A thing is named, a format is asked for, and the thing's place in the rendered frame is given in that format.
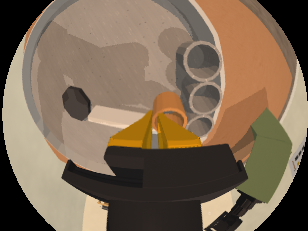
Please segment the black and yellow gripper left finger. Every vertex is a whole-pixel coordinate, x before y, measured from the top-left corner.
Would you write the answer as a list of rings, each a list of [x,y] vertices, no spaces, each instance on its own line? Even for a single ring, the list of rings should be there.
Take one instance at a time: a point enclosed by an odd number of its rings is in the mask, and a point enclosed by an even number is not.
[[[141,147],[151,149],[152,143],[152,110],[143,118],[113,135],[108,146]]]

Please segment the grey metal bushing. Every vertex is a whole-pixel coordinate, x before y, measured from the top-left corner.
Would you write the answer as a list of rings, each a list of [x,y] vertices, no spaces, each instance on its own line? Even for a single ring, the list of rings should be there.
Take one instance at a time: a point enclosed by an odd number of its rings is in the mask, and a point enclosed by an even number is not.
[[[205,85],[207,85],[206,89],[201,95],[193,96],[196,90]],[[196,114],[210,114],[221,104],[222,90],[220,86],[212,80],[200,82],[187,74],[182,81],[181,88],[190,108]]]
[[[214,127],[214,120],[210,114],[199,115],[194,113],[190,109],[187,101],[183,103],[183,107],[187,116],[187,124],[185,129],[192,132],[199,138],[208,135],[212,131]]]
[[[194,46],[200,47],[203,51],[204,61],[198,68],[189,69],[187,56]],[[176,60],[191,78],[200,82],[213,80],[219,75],[222,69],[222,57],[219,50],[216,46],[206,41],[188,41],[182,43],[176,51]]]

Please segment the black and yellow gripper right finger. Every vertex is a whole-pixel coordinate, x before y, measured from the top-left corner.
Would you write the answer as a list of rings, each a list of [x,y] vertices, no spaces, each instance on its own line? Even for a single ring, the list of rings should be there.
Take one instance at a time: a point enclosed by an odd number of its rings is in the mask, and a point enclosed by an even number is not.
[[[158,113],[159,149],[203,147],[198,136]]]

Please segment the bronze bushing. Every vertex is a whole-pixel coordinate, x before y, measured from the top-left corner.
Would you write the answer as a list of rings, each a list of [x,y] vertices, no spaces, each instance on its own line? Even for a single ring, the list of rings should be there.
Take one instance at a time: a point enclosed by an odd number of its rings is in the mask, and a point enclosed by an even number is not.
[[[163,92],[154,99],[152,126],[158,132],[158,113],[175,111],[172,114],[165,114],[169,119],[176,122],[183,128],[187,124],[187,116],[180,97],[173,92]]]

